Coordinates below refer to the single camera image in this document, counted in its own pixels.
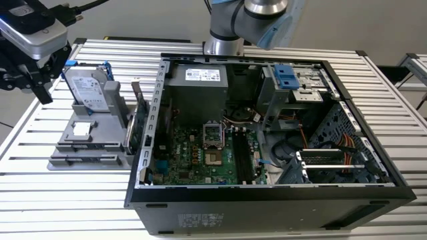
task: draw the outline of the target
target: white wall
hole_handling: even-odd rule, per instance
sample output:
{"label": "white wall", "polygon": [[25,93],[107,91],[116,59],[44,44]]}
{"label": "white wall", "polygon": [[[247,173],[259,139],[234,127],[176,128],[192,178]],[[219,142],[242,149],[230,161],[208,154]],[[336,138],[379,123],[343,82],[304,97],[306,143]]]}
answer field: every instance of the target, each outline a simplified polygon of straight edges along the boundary
{"label": "white wall", "polygon": [[[48,7],[71,7],[94,0],[40,0]],[[68,28],[68,39],[104,36],[188,39],[202,43],[210,36],[211,16],[203,0],[110,0],[83,13]]]}
{"label": "white wall", "polygon": [[[41,0],[53,7],[92,0]],[[427,0],[306,0],[291,47],[364,50],[378,64],[427,53]],[[203,0],[110,0],[70,27],[68,39],[104,36],[190,39],[210,36]]]}
{"label": "white wall", "polygon": [[364,50],[395,65],[404,53],[427,53],[426,11],[427,0],[307,0],[290,46]]}

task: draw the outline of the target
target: metal frame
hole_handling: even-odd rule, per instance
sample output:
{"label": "metal frame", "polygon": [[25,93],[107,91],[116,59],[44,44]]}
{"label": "metal frame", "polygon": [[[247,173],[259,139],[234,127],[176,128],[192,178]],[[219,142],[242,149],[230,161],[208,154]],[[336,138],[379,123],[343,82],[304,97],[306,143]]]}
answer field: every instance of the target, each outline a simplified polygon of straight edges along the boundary
{"label": "metal frame", "polygon": [[[152,86],[160,53],[200,54],[202,45],[194,43],[87,40],[74,45],[72,58],[102,64],[110,60],[122,96],[128,104],[136,102],[131,81],[138,78],[146,99],[152,99]],[[384,150],[418,196],[410,205],[370,221],[351,232],[331,231],[299,234],[271,232],[187,236],[207,239],[328,239],[420,240],[427,239],[427,135],[426,127],[406,107],[403,97],[392,93],[384,78],[375,73],[355,51],[276,48],[264,51],[246,46],[247,57],[327,60],[348,89]],[[11,237],[51,238],[142,238],[151,239],[139,216],[123,210],[130,171],[47,170],[53,152],[72,114],[72,96],[65,83],[57,80],[51,89],[53,103],[29,105],[5,142],[0,146],[0,227]]]}

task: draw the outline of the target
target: wire bundle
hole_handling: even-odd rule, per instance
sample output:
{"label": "wire bundle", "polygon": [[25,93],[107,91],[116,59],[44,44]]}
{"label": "wire bundle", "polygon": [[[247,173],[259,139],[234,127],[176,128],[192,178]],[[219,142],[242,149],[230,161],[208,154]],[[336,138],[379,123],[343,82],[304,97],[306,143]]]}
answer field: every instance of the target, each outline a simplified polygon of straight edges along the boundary
{"label": "wire bundle", "polygon": [[[354,139],[352,139],[346,133],[343,133],[338,145],[342,145],[343,142],[346,143],[346,144],[344,144],[346,147],[355,148],[355,141],[354,141]],[[344,152],[344,165],[351,165],[351,164],[352,164],[352,158],[354,158],[354,157],[352,157],[347,152]],[[350,170],[348,170],[348,169],[344,169],[342,172],[343,172],[343,173],[348,173]]]}

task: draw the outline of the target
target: aluminum table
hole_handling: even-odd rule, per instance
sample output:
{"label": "aluminum table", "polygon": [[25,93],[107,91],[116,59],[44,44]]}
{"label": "aluminum table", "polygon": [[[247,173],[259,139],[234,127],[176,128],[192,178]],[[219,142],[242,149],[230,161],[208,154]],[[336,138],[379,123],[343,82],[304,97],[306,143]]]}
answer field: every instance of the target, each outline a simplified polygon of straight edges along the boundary
{"label": "aluminum table", "polygon": [[[114,67],[120,94],[135,103],[131,81],[138,78],[151,99],[160,53],[202,54],[202,44],[87,40],[74,44],[71,58]],[[367,56],[356,51],[247,46],[248,57],[327,60],[352,96],[386,151],[418,199],[351,232],[274,232],[168,236],[171,239],[427,239],[427,123]],[[162,239],[151,236],[134,210],[123,209],[128,170],[48,171],[72,116],[72,94],[57,79],[53,103],[35,101],[0,147],[0,239]]]}

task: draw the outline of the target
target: white sticker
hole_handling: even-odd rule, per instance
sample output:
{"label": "white sticker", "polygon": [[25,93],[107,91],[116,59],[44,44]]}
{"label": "white sticker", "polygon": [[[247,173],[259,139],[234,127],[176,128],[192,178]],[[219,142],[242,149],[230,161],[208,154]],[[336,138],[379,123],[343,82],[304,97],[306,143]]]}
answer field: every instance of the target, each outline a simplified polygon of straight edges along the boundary
{"label": "white sticker", "polygon": [[223,224],[224,213],[180,213],[178,224],[182,228],[212,228]]}
{"label": "white sticker", "polygon": [[260,121],[260,118],[262,118],[262,115],[259,115],[258,113],[255,114],[255,117],[254,117],[254,122],[259,122]]}
{"label": "white sticker", "polygon": [[83,161],[82,158],[65,158],[67,161]]}
{"label": "white sticker", "polygon": [[74,85],[83,105],[94,111],[108,110],[108,105],[99,81],[92,77],[72,77]]}
{"label": "white sticker", "polygon": [[219,69],[194,69],[190,68],[186,71],[187,81],[215,81],[220,82],[220,70]]}
{"label": "white sticker", "polygon": [[87,145],[72,145],[72,147],[76,149],[87,149],[88,148]]}

